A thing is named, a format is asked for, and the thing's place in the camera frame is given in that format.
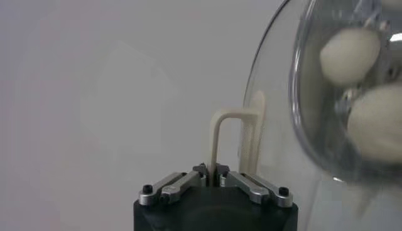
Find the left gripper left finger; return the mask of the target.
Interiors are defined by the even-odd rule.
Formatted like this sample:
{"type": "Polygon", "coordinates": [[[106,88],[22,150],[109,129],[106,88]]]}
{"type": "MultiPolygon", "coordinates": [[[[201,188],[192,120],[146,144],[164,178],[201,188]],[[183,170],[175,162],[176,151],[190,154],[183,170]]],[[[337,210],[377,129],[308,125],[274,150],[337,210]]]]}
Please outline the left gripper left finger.
{"type": "Polygon", "coordinates": [[[144,185],[138,195],[142,206],[154,206],[159,202],[172,204],[180,200],[191,187],[208,185],[209,172],[204,163],[194,166],[188,173],[174,172],[152,185],[144,185]]]}

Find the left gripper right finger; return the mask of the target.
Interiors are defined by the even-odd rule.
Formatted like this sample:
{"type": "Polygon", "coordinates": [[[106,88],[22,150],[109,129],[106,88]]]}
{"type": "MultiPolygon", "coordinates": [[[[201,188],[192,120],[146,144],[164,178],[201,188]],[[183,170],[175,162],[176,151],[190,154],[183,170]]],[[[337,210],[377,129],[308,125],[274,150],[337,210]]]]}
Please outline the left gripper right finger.
{"type": "Polygon", "coordinates": [[[231,171],[226,165],[217,164],[215,182],[220,187],[239,188],[253,203],[259,205],[272,202],[280,208],[293,206],[293,194],[289,188],[275,186],[257,175],[231,171]]]}

